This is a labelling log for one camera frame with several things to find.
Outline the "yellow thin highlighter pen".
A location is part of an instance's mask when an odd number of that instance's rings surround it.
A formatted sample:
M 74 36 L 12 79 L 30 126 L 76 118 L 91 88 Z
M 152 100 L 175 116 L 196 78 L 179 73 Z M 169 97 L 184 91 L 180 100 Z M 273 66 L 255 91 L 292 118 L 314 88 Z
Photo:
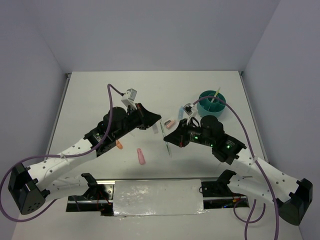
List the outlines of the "yellow thin highlighter pen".
M 212 100 L 211 100 L 211 103 L 213 103 L 213 102 L 216 100 L 216 98 L 218 97 L 218 94 L 219 94 L 220 90 L 221 90 L 221 87 L 219 87 L 219 88 L 217 89 L 217 91 L 215 92 L 215 94 L 214 94 L 214 96 L 213 96 L 213 98 L 212 98 Z

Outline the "pink white correction tape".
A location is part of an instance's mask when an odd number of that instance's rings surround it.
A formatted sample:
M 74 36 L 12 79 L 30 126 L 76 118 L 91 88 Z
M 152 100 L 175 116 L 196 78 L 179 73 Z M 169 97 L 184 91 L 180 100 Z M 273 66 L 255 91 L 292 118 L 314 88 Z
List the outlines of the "pink white correction tape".
M 175 119 L 169 119 L 164 123 L 164 126 L 166 127 L 166 129 L 171 129 L 176 123 Z

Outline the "blue transparent highlighter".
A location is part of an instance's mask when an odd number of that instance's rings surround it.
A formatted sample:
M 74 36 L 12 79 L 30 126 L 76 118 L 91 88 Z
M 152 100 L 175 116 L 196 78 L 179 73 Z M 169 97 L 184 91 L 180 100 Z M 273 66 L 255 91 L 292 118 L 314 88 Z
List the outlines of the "blue transparent highlighter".
M 180 121 L 180 120 L 182 120 L 183 118 L 184 118 L 184 109 L 183 109 L 183 107 L 181 106 L 180 108 L 179 108 L 179 110 L 178 110 L 178 117 L 177 117 L 177 119 L 178 119 L 178 121 Z

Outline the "grey highlighter orange cap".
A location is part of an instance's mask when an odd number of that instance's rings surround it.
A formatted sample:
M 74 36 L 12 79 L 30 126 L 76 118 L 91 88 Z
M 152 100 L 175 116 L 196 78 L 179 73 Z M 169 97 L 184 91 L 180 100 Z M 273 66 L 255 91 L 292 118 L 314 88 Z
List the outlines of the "grey highlighter orange cap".
M 158 126 L 157 126 L 156 123 L 152 126 L 152 131 L 153 131 L 154 134 L 158 134 L 159 133 Z

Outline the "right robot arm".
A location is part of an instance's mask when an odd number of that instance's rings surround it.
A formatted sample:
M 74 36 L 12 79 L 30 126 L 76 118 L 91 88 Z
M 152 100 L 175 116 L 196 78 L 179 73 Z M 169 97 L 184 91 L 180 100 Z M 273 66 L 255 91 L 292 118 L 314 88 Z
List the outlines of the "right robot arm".
M 217 180 L 221 195 L 233 192 L 276 204 L 279 216 L 291 225 L 300 225 L 312 202 L 313 184 L 309 180 L 298 180 L 253 157 L 244 143 L 224 132 L 223 124 L 213 115 L 202 117 L 199 126 L 184 118 L 163 140 L 180 148 L 189 143 L 210 147 L 216 159 L 228 164 Z

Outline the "silver foil sheet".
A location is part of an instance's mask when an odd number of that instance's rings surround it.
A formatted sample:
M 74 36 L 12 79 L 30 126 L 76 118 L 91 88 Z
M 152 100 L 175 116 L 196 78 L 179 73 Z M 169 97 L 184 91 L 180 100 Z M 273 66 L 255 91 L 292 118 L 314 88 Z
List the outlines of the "silver foil sheet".
M 117 181 L 115 216 L 178 216 L 205 212 L 199 179 Z

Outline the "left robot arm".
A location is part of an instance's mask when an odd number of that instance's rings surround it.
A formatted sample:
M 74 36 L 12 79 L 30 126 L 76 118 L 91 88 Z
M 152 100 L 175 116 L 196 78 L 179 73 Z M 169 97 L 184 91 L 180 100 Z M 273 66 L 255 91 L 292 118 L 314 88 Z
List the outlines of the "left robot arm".
M 135 109 L 113 107 L 97 126 L 77 143 L 56 155 L 43 156 L 43 161 L 24 166 L 16 164 L 10 173 L 8 190 L 22 215 L 38 210 L 47 200 L 57 199 L 64 192 L 81 194 L 91 200 L 97 196 L 98 184 L 89 173 L 79 177 L 62 176 L 116 146 L 116 141 L 134 129 L 147 130 L 161 119 L 141 103 Z

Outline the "orange transparent highlighter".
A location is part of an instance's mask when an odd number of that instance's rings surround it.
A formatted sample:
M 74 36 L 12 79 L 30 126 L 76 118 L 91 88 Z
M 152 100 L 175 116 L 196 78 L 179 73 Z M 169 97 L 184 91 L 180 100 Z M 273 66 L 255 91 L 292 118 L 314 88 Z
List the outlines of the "orange transparent highlighter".
M 120 150 L 123 149 L 123 145 L 118 140 L 115 141 L 115 144 L 116 144 L 118 149 L 120 149 Z

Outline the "teal round organizer container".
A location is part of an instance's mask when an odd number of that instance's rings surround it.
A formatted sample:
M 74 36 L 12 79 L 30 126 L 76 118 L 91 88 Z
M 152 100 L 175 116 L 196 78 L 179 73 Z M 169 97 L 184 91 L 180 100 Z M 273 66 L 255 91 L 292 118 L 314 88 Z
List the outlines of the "teal round organizer container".
M 207 96 L 213 97 L 215 93 L 216 93 L 215 90 L 206 90 L 202 92 L 198 98 L 201 99 Z M 225 103 L 227 102 L 225 97 L 220 92 L 214 102 L 211 102 L 212 98 L 206 98 L 206 99 L 200 100 L 196 105 L 198 114 L 201 117 L 215 116 L 216 118 L 219 118 L 226 106 L 224 103 L 222 103 L 218 99 L 222 100 Z

